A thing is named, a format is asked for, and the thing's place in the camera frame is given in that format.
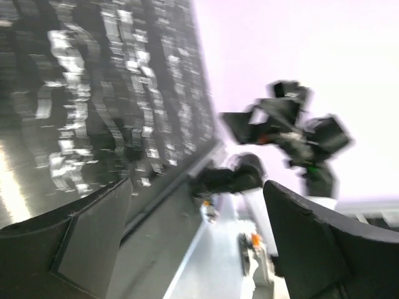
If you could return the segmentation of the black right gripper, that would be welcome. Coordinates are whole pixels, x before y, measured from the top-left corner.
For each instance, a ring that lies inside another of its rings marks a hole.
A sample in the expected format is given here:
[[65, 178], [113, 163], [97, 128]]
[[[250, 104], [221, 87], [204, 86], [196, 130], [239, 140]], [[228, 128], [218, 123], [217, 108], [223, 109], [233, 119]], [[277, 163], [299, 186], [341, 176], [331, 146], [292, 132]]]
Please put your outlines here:
[[234, 139], [241, 145], [280, 146], [290, 156], [310, 156], [303, 129], [298, 127], [300, 113], [311, 95], [311, 89], [298, 81], [279, 80], [270, 84], [273, 98], [263, 98], [253, 110], [267, 115], [266, 121], [250, 124], [253, 114], [248, 112], [223, 112], [225, 122]]

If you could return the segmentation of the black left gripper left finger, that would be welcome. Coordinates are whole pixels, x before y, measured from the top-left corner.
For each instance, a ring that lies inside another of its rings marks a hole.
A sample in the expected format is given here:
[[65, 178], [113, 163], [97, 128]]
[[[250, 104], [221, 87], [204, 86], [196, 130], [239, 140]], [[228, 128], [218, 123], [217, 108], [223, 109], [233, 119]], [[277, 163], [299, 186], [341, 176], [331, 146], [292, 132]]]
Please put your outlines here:
[[1, 229], [1, 298], [105, 298], [132, 195], [129, 179]]

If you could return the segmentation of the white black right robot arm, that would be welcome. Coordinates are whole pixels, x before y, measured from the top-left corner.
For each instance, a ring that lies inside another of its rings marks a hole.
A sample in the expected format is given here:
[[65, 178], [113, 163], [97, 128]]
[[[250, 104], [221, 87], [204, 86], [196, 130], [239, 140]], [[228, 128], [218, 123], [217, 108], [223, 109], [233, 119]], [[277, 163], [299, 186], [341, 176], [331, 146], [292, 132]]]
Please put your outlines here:
[[[351, 137], [336, 115], [311, 118], [299, 125], [310, 89], [298, 81], [280, 80], [270, 85], [272, 98], [257, 99], [244, 112], [224, 112], [221, 119], [240, 145], [275, 145], [288, 156], [287, 168], [302, 168], [305, 194], [311, 198], [334, 198], [336, 179], [328, 164]], [[195, 199], [212, 206], [213, 194], [258, 189], [266, 172], [260, 158], [240, 154], [233, 168], [205, 169], [190, 181]]]

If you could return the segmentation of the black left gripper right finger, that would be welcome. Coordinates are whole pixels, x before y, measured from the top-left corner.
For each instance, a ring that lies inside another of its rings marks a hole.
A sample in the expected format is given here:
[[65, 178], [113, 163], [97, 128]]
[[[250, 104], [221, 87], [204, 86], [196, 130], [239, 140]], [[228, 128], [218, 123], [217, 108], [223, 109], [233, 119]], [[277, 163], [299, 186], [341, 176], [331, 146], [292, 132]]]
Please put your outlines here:
[[398, 298], [398, 233], [344, 216], [275, 181], [263, 187], [291, 298]]

